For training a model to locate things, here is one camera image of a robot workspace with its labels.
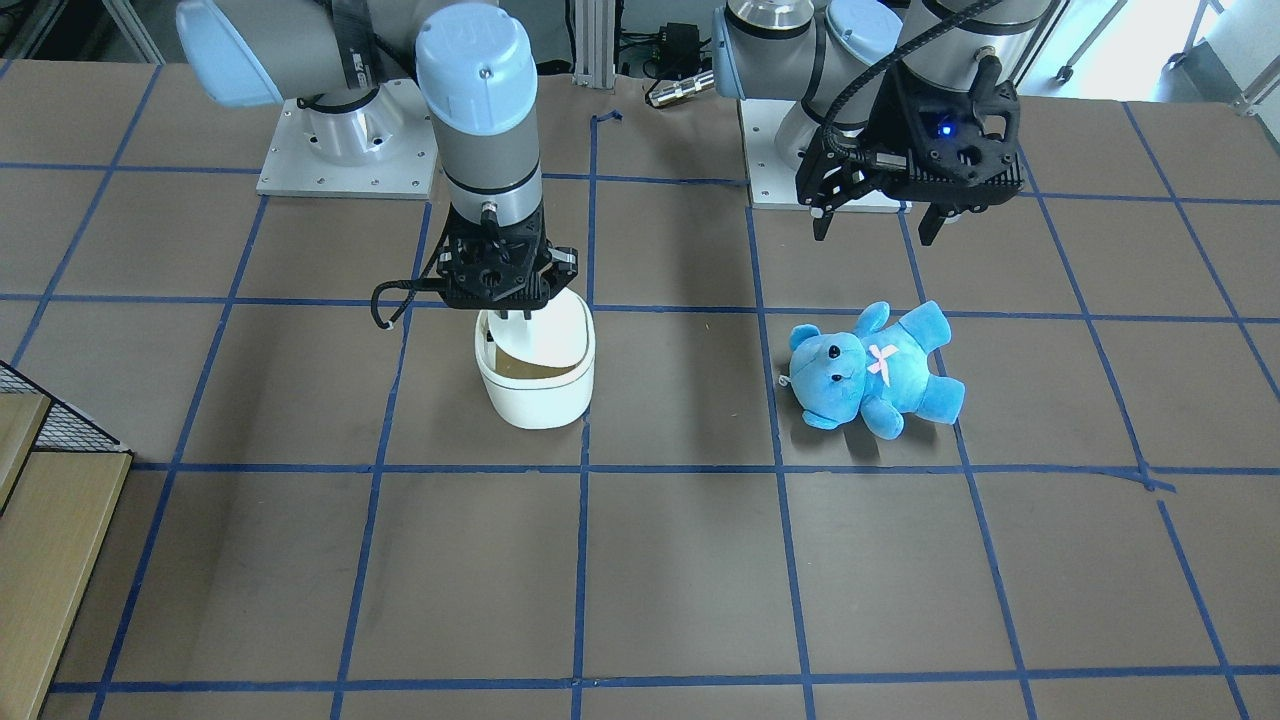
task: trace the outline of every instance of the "stuffed animal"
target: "stuffed animal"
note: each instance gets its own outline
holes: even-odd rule
[[[955,423],[964,404],[964,383],[929,373],[928,356],[951,341],[951,324],[938,304],[925,302],[888,322],[888,302],[863,310],[854,332],[822,334],[814,325],[791,331],[791,386],[804,407],[804,421],[832,430],[859,411],[873,433],[893,439],[902,414],[934,423]]]

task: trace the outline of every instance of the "mesh basket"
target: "mesh basket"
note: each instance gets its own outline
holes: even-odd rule
[[[128,452],[129,450],[87,415],[58,400],[3,360],[0,360],[0,395],[44,395],[49,398],[49,415],[36,438],[36,450],[63,452]]]

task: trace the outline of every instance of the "teddy bear ear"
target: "teddy bear ear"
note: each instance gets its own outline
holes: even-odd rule
[[[810,337],[818,337],[822,331],[817,325],[796,325],[791,328],[791,351],[795,352],[800,343],[809,340]]]

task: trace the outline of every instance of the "wooden board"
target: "wooden board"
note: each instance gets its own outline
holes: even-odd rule
[[[0,507],[49,411],[44,395],[0,395]]]
[[[36,717],[131,457],[35,452],[0,516],[0,717]]]

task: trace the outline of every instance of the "pink bow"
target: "pink bow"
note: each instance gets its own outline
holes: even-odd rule
[[[876,375],[876,374],[882,375],[884,378],[884,387],[890,387],[890,384],[888,384],[888,359],[890,359],[891,355],[893,355],[895,352],[897,352],[897,346],[896,345],[886,345],[884,350],[881,350],[879,347],[877,347],[877,346],[873,345],[868,350],[870,351],[872,357],[876,359],[876,363],[872,363],[870,365],[868,365],[867,366],[867,372],[870,373],[870,374],[873,374],[873,375]]]

